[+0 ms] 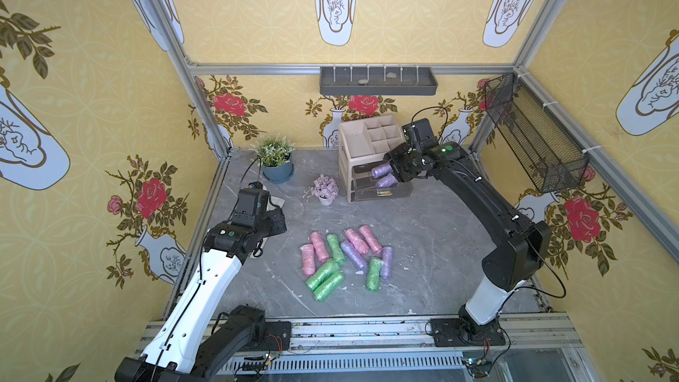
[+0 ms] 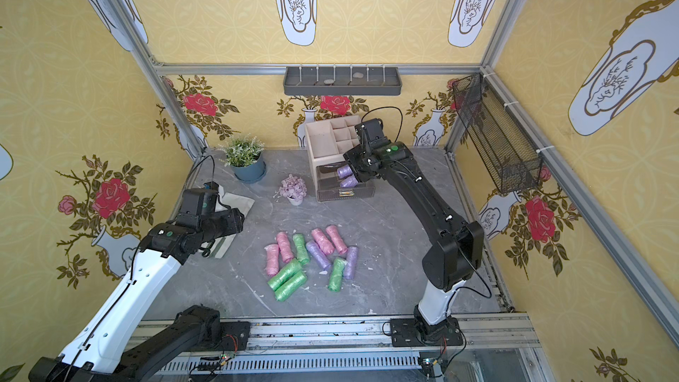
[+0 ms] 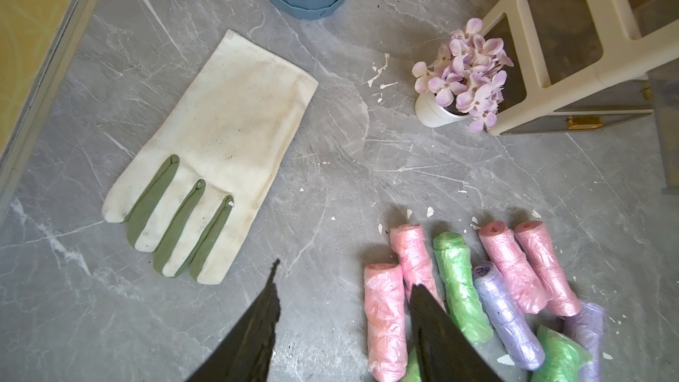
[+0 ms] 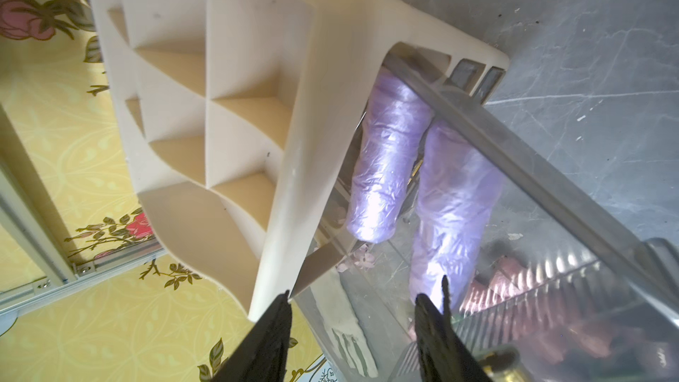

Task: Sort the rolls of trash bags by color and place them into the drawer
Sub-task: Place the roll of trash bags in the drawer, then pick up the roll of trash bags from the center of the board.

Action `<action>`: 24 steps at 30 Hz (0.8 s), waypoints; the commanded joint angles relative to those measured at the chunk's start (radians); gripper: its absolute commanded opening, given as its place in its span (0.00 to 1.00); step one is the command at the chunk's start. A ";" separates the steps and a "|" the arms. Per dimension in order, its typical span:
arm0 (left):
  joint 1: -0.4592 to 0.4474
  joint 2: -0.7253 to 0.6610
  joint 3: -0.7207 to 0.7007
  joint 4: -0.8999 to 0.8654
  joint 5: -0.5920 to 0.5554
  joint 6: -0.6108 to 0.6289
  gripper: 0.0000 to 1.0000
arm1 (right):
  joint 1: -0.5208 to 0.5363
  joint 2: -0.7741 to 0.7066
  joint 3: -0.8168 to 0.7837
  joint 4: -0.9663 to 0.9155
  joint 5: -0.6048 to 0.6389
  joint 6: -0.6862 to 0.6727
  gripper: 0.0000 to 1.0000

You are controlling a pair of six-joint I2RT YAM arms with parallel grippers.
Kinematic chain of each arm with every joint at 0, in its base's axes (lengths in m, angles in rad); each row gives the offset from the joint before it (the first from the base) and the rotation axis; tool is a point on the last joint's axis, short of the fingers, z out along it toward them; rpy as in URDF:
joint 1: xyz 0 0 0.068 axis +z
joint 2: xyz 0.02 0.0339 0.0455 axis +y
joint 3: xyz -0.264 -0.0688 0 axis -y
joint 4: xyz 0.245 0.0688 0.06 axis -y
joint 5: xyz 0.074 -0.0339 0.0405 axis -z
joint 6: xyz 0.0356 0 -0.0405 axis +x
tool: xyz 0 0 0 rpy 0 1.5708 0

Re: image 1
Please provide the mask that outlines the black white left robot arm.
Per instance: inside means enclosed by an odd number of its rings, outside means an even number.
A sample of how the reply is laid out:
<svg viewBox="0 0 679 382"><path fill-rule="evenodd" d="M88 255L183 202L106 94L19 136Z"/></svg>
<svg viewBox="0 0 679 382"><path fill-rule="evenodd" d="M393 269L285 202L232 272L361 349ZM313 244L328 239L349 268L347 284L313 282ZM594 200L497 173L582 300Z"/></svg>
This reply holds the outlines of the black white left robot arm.
<svg viewBox="0 0 679 382"><path fill-rule="evenodd" d="M196 272L171 316L137 358L126 357L117 381L212 381L237 352L265 338L265 313L247 305L210 326L226 289L263 240L286 232L281 206L260 182L238 193L231 216L205 236Z"/></svg>

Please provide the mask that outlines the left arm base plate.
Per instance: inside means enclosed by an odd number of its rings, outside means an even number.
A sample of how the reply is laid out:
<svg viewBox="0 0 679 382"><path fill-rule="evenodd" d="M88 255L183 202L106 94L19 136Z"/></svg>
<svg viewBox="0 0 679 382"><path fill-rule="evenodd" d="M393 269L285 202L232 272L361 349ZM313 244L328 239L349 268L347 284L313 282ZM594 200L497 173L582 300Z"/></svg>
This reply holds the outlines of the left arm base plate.
<svg viewBox="0 0 679 382"><path fill-rule="evenodd" d="M290 321L266 321L262 337L254 339L240 351L287 351L290 348L291 338L292 323Z"/></svg>

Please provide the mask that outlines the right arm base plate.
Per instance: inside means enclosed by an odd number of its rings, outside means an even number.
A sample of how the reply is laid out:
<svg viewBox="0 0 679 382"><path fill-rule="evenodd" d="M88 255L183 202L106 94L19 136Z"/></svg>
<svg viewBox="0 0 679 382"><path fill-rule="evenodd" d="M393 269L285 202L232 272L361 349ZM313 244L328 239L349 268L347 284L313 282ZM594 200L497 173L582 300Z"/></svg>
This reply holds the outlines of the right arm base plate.
<svg viewBox="0 0 679 382"><path fill-rule="evenodd" d="M435 318L430 321L436 347L500 347L507 339L497 319L477 325L470 318Z"/></svg>

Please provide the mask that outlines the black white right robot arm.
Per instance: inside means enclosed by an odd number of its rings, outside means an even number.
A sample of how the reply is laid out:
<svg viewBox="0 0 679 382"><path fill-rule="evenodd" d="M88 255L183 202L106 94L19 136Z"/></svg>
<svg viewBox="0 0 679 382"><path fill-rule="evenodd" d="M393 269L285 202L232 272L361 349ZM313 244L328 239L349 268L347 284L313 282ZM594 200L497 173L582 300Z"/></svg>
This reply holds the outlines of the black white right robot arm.
<svg viewBox="0 0 679 382"><path fill-rule="evenodd" d="M543 265L552 236L548 224L534 222L511 205L475 168L458 143L440 143L429 120L402 127L405 141L385 154L399 182L433 177L451 189L489 234L495 249L482 260L484 278L460 312L470 331L498 318L504 303Z"/></svg>

